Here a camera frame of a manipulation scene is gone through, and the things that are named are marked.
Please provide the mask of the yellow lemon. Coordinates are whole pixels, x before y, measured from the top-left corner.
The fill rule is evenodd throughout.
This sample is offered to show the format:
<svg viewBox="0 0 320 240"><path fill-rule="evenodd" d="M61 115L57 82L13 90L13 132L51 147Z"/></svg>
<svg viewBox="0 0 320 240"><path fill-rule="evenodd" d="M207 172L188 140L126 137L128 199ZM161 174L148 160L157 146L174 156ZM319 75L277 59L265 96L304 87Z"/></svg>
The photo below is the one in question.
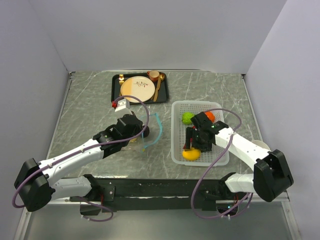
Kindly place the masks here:
<svg viewBox="0 0 320 240"><path fill-rule="evenodd" d="M191 148L191 149L184 149L182 151L182 157L187 161L196 161L201 156L201 151L199 149Z"/></svg>

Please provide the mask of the clear zip top bag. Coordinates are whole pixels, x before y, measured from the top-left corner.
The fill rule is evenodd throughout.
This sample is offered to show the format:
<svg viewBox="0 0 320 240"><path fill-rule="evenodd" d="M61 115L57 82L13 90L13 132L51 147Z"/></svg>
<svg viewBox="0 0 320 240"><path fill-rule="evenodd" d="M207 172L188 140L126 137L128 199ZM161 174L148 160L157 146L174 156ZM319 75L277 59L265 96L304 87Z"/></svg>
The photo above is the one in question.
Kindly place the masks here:
<svg viewBox="0 0 320 240"><path fill-rule="evenodd" d="M153 146L159 141L163 132L163 126L158 113L152 113L149 115L148 130L148 136L146 133L141 134L140 136L138 136L137 142L129 142L129 144L123 149L125 151L136 151L144 153L147 148Z"/></svg>

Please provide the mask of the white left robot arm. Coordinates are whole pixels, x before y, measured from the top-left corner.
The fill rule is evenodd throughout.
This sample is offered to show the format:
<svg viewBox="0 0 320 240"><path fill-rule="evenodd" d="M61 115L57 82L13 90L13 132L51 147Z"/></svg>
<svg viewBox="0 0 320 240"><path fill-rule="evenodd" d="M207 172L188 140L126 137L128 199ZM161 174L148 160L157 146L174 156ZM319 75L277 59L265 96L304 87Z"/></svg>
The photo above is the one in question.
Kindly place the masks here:
<svg viewBox="0 0 320 240"><path fill-rule="evenodd" d="M29 212L43 208L58 192L54 185L67 173L119 152L130 140L148 131L148 124L133 113L125 114L116 124L100 131L73 150L40 162L33 158L26 160L14 182L14 196L19 196L23 202L20 207Z"/></svg>

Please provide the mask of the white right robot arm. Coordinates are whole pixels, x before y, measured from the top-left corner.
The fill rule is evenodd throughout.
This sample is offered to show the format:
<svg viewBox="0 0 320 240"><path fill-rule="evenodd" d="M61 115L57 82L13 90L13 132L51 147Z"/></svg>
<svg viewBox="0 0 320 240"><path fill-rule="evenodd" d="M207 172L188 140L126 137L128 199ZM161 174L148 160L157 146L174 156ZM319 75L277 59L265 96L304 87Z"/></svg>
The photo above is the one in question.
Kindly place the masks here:
<svg viewBox="0 0 320 240"><path fill-rule="evenodd" d="M194 127L187 130L184 149L217 146L238 157L252 174L231 172L219 180L217 192L224 199L236 193L255 193L272 202L293 185L294 179L285 155L278 149L262 148L239 134L222 121L212 122L204 112L191 118Z"/></svg>

